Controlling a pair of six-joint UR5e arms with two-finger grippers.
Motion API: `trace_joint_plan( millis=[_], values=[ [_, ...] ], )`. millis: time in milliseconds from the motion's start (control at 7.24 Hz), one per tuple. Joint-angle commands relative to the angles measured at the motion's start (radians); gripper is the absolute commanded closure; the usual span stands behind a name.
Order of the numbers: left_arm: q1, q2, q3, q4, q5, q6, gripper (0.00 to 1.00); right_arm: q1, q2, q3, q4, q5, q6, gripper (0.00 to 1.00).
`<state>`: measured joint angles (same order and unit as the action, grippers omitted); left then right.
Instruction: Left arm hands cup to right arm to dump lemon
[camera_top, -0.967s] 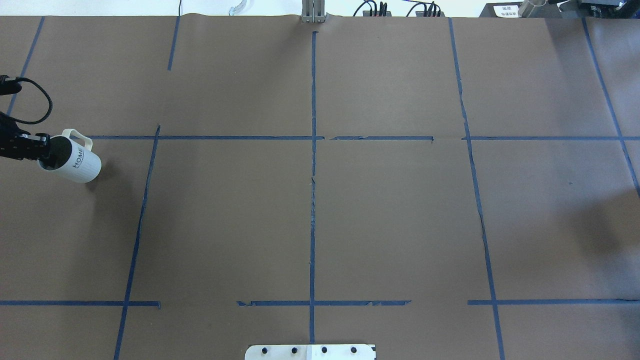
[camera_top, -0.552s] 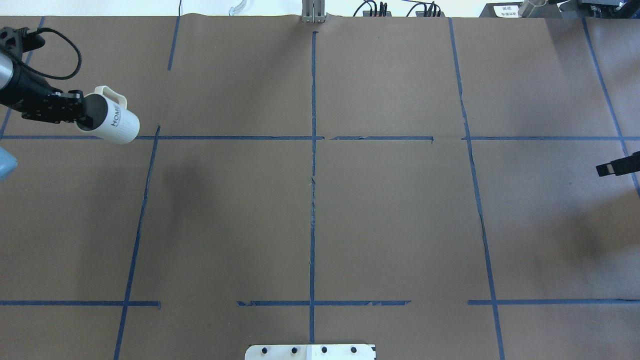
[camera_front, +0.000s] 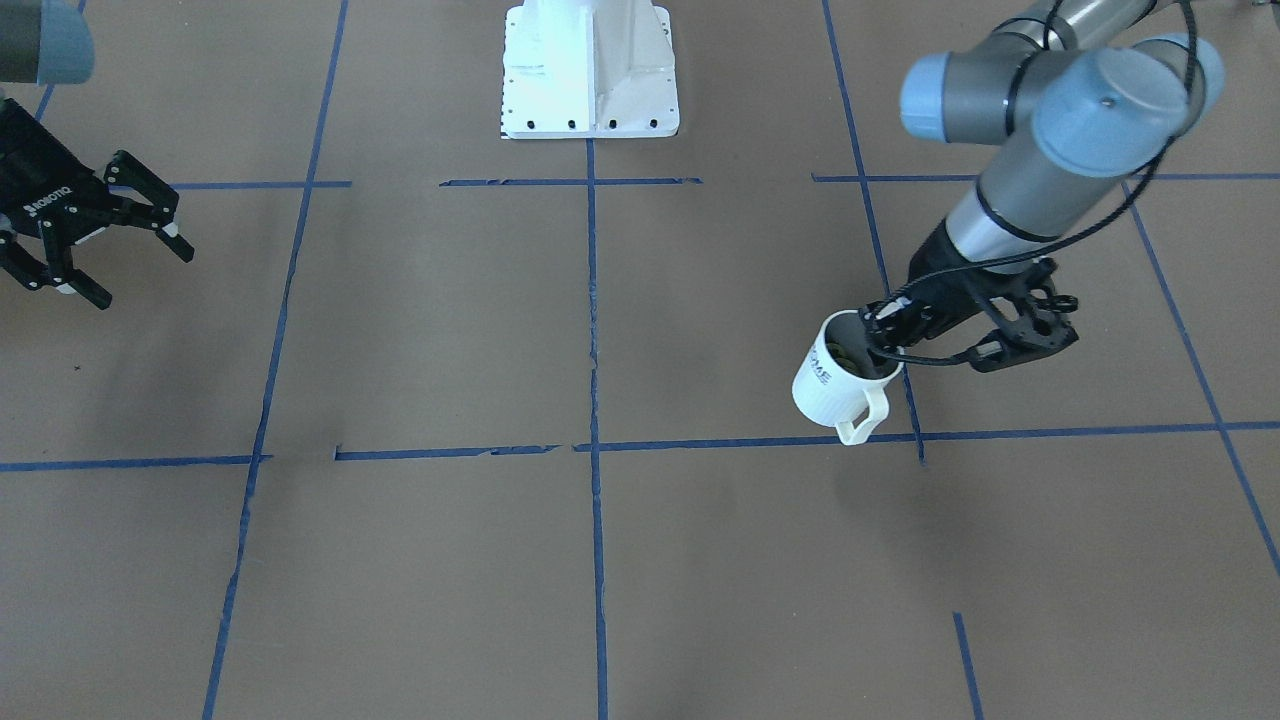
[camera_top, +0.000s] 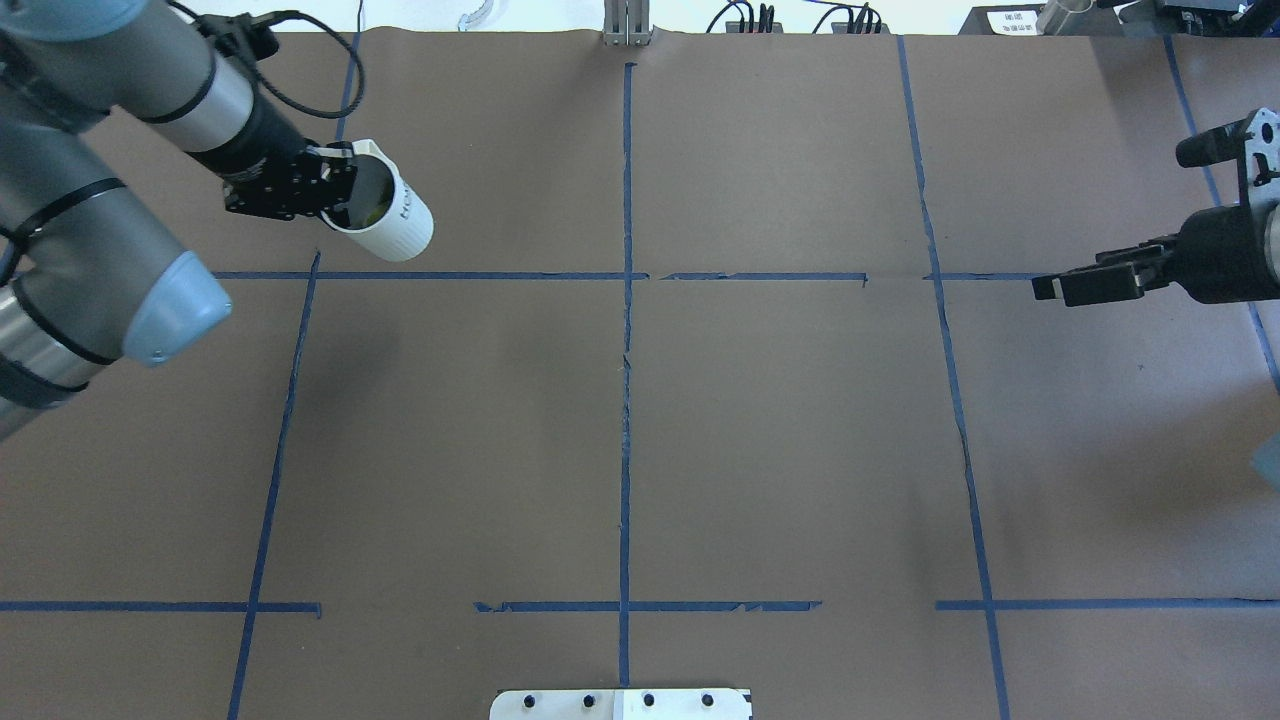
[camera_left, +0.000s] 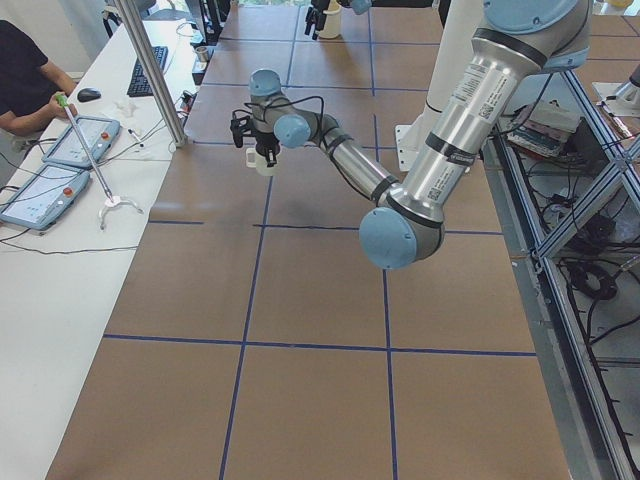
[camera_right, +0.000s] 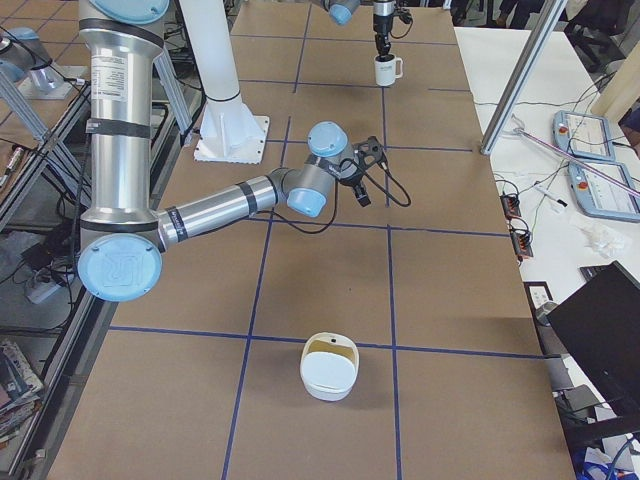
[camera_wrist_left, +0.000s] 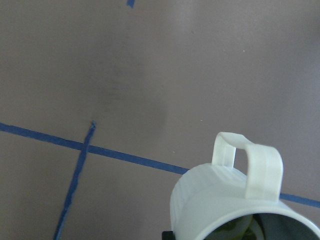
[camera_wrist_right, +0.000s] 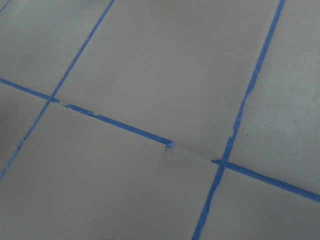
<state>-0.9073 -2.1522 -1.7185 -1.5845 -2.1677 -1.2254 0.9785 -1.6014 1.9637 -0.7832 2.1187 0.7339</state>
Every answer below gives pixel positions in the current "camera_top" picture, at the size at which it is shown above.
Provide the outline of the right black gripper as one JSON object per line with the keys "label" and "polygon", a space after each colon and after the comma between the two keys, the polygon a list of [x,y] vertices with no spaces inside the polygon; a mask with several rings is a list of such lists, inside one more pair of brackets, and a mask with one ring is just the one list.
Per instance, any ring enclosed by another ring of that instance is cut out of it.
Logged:
{"label": "right black gripper", "polygon": [[1240,304],[1274,297],[1270,218],[1243,206],[1211,208],[1188,217],[1176,236],[1098,252],[1094,265],[1032,278],[1036,300],[1068,307],[1126,302],[1172,282],[1160,266],[1170,260],[1174,282],[1199,304]]}

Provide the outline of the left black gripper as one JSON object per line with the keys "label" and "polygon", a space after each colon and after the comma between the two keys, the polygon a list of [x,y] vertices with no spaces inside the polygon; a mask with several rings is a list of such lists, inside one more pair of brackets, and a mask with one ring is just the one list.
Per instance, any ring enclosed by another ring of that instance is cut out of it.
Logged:
{"label": "left black gripper", "polygon": [[223,205],[233,214],[279,222],[335,211],[353,192],[355,158],[344,142],[308,143],[288,160],[268,159],[255,177],[224,179]]}

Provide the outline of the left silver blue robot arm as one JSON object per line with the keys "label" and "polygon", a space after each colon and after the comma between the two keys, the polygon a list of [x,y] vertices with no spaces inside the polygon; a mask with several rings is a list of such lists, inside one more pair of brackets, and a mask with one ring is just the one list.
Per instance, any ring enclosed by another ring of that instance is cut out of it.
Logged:
{"label": "left silver blue robot arm", "polygon": [[260,72],[296,12],[215,15],[179,1],[3,4],[3,436],[128,357],[156,366],[225,320],[228,293],[84,141],[123,110],[221,182],[228,211],[342,211],[348,143],[279,113]]}

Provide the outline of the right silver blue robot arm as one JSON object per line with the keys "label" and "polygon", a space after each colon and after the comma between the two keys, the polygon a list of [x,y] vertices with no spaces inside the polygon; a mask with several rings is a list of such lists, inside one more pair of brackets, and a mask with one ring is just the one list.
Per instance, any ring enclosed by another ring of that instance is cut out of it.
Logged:
{"label": "right silver blue robot arm", "polygon": [[1197,211],[1174,234],[1030,281],[1037,300],[1068,307],[1132,301],[1171,284],[1206,305],[1276,300],[1277,209],[1257,218],[1242,205]]}

